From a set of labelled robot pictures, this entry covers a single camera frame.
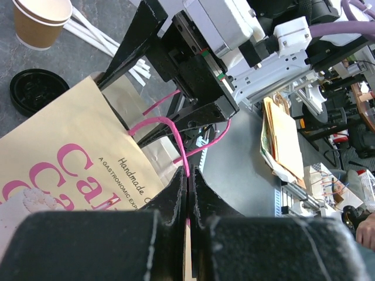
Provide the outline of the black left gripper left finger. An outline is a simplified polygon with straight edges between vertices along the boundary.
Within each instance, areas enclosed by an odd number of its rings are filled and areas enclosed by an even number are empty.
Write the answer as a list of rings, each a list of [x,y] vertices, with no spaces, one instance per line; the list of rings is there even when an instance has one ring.
[[[187,177],[180,167],[172,176],[169,184],[151,201],[146,203],[141,211],[158,211],[163,223],[184,226],[186,222]]]

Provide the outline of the pink and cream paper bag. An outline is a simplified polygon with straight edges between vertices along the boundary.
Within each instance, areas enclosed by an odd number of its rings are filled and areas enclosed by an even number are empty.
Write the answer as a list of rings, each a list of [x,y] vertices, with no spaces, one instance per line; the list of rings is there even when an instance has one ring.
[[[149,160],[134,141],[153,124],[172,130],[179,156]],[[127,129],[91,77],[1,139],[2,280],[184,280],[184,226],[141,208],[189,152],[168,118]]]

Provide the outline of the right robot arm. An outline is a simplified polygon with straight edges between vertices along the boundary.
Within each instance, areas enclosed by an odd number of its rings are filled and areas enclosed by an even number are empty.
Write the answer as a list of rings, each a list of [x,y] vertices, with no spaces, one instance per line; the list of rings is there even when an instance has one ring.
[[[374,10],[361,1],[183,1],[171,25],[167,3],[141,1],[108,69],[104,90],[146,57],[190,105],[171,114],[180,133],[230,120],[310,71],[374,42]]]

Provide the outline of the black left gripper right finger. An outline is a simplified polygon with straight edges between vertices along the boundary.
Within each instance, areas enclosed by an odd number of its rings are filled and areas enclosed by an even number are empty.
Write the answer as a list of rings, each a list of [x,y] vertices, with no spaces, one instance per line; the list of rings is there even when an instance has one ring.
[[[193,167],[189,177],[189,220],[191,228],[204,228],[211,216],[243,215],[223,200],[205,181],[198,167]]]

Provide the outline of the human hand lower right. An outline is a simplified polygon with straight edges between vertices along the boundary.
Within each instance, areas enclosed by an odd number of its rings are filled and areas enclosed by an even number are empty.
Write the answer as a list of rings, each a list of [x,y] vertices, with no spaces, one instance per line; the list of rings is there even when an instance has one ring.
[[[375,249],[375,214],[362,221],[356,231],[356,241],[367,249]]]

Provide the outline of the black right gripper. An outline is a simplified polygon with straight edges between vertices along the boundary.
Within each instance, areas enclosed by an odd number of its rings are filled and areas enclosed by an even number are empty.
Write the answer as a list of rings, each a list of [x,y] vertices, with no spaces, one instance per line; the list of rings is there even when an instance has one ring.
[[[167,18],[168,14],[159,1],[140,2],[116,54],[98,79],[100,90],[136,65],[151,47]],[[172,18],[161,42],[171,62],[171,66],[164,67],[167,77],[178,85],[189,102],[169,118],[178,132],[228,121],[238,113],[239,107],[232,96],[233,78],[226,74],[227,67],[213,53],[185,11]],[[137,144],[144,148],[164,136],[172,136],[172,130],[159,124]]]

